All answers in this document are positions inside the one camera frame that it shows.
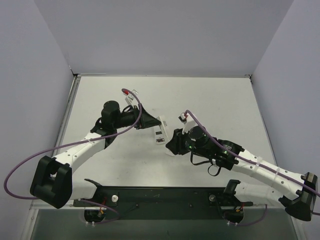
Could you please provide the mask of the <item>white battery cover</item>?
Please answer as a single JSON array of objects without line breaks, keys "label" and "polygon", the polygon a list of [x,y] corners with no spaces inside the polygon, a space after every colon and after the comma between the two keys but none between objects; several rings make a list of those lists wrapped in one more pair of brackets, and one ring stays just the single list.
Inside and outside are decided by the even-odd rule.
[{"label": "white battery cover", "polygon": [[170,156],[170,157],[174,157],[175,155],[168,149],[165,150],[165,154]]}]

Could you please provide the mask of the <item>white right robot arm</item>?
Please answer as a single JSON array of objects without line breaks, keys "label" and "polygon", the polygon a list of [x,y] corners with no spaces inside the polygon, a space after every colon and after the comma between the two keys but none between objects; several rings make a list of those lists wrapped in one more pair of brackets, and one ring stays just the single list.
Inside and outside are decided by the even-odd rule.
[{"label": "white right robot arm", "polygon": [[199,126],[188,133],[175,129],[165,147],[173,155],[199,156],[205,163],[214,163],[247,175],[261,185],[231,179],[223,191],[223,198],[239,203],[270,205],[285,210],[290,216],[309,222],[312,219],[318,189],[318,178],[313,173],[294,173],[255,156],[242,146],[223,139],[213,138]]}]

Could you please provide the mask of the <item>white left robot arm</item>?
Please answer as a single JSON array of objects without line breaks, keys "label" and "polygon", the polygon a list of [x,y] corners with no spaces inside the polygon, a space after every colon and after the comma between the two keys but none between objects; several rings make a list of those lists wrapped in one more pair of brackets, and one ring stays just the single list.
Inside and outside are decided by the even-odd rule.
[{"label": "white left robot arm", "polygon": [[118,102],[111,100],[103,105],[101,117],[85,136],[82,144],[53,157],[42,157],[37,165],[30,193],[34,197],[59,209],[69,200],[85,199],[90,205],[101,203],[101,185],[86,179],[75,183],[73,173],[96,153],[106,149],[117,136],[117,130],[134,127],[137,130],[160,126],[162,123],[150,115],[143,106],[122,112]]}]

